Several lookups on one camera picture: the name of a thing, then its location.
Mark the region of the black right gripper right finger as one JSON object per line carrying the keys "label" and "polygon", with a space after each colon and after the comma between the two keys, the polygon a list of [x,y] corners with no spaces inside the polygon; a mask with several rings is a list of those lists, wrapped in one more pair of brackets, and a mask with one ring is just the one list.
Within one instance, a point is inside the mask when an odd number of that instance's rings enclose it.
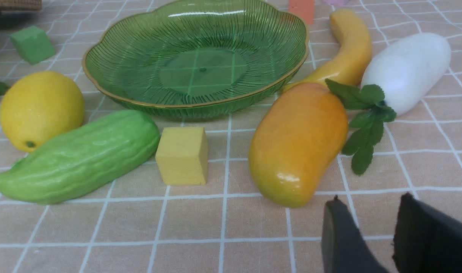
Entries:
{"label": "black right gripper right finger", "polygon": [[462,223],[406,193],[392,258],[400,273],[462,273]]}

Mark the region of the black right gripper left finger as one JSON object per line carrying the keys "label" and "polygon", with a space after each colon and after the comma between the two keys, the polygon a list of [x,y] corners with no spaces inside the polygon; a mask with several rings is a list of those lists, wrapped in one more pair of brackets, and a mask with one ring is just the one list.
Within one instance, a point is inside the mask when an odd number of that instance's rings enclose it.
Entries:
{"label": "black right gripper left finger", "polygon": [[335,196],[324,205],[321,256],[325,273],[387,273],[369,250],[348,207]]}

